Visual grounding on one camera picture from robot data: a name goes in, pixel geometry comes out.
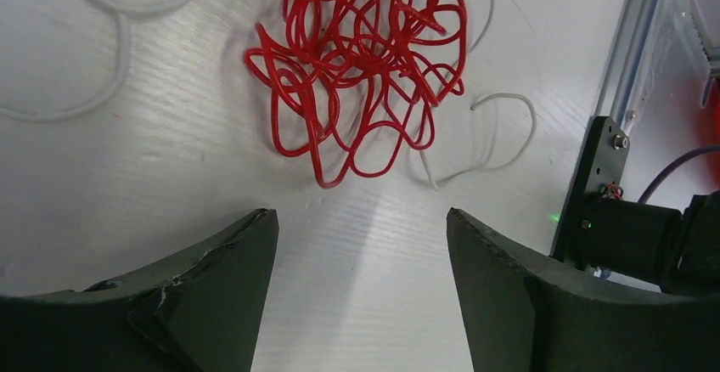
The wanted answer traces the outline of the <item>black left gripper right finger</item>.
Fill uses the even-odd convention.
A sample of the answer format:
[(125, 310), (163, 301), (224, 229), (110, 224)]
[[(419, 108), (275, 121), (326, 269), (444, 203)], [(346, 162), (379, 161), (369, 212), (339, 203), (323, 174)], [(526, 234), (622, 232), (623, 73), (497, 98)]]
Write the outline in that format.
[(447, 245), (476, 371), (719, 368), (716, 295), (668, 295), (597, 279), (454, 208)]

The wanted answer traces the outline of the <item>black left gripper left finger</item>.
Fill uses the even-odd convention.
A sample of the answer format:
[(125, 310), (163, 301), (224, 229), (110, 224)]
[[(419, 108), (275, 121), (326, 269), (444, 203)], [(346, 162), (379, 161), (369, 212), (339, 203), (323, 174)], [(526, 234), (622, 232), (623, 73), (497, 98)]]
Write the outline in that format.
[(258, 209), (82, 290), (1, 299), (4, 371), (248, 371), (278, 244)]

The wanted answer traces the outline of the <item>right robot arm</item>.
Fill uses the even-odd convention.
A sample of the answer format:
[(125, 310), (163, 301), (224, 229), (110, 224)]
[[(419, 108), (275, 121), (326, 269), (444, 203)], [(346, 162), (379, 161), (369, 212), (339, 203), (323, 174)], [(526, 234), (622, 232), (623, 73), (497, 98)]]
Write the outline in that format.
[(650, 56), (650, 44), (663, 47), (656, 10), (664, 0), (626, 0), (608, 71), (571, 177), (551, 249), (552, 258), (586, 271), (603, 268), (686, 296), (719, 289), (719, 195), (697, 194), (683, 209), (653, 206), (653, 193), (682, 165), (715, 155), (717, 144), (688, 150), (661, 170), (636, 199), (622, 185), (633, 147), (629, 131), (631, 100)]

